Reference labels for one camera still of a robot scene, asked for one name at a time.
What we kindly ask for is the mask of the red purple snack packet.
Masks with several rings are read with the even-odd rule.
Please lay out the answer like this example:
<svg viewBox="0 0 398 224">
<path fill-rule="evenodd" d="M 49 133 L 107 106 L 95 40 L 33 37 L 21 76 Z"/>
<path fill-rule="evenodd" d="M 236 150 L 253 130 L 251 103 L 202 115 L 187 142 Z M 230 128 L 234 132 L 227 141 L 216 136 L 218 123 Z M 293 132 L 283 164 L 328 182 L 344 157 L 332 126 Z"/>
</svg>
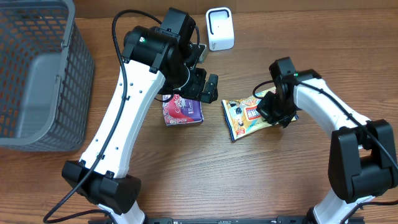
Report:
<svg viewBox="0 0 398 224">
<path fill-rule="evenodd" d="M 175 94 L 163 95 L 162 112 L 167 126 L 188 125 L 204 121 L 201 102 L 188 100 Z"/>
</svg>

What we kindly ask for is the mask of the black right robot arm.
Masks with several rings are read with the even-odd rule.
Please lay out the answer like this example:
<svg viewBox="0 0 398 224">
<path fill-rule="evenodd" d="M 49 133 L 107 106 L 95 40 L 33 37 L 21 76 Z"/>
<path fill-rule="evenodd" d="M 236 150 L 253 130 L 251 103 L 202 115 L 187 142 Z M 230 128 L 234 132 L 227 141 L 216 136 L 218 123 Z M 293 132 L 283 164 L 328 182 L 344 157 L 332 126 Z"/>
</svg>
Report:
<svg viewBox="0 0 398 224">
<path fill-rule="evenodd" d="M 304 216 L 277 217 L 277 223 L 362 223 L 352 216 L 367 206 L 392 206 L 376 197 L 397 187 L 394 133 L 384 119 L 372 121 L 339 99 L 313 69 L 297 71 L 289 57 L 269 67 L 275 92 L 255 95 L 265 122 L 287 127 L 298 110 L 309 114 L 330 137 L 326 197 Z"/>
</svg>

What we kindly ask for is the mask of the yellow orange snack bag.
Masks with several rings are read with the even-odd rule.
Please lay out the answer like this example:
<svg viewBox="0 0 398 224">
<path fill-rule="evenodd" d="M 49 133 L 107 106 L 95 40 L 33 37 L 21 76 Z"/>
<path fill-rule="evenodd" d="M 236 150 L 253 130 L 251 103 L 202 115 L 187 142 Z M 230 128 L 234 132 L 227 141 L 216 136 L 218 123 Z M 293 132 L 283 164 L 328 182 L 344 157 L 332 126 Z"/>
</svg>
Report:
<svg viewBox="0 0 398 224">
<path fill-rule="evenodd" d="M 259 102 L 260 99 L 254 96 L 239 100 L 221 101 L 232 142 L 260 129 L 271 126 L 271 124 L 265 121 L 257 112 L 256 108 Z"/>
</svg>

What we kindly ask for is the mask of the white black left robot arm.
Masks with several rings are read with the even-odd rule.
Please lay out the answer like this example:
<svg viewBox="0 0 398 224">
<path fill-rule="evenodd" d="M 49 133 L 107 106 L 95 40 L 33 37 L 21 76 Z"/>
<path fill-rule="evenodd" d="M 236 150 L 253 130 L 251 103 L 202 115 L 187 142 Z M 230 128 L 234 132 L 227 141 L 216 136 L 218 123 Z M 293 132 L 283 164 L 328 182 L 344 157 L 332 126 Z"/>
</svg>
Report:
<svg viewBox="0 0 398 224">
<path fill-rule="evenodd" d="M 118 85 L 86 151 L 66 161 L 62 177 L 72 192 L 96 205 L 105 223 L 144 223 L 137 204 L 141 181 L 129 175 L 134 143 L 156 95 L 211 103 L 218 77 L 198 68 L 204 51 L 190 39 L 198 27 L 187 12 L 170 8 L 155 27 L 137 26 L 115 44 Z"/>
</svg>

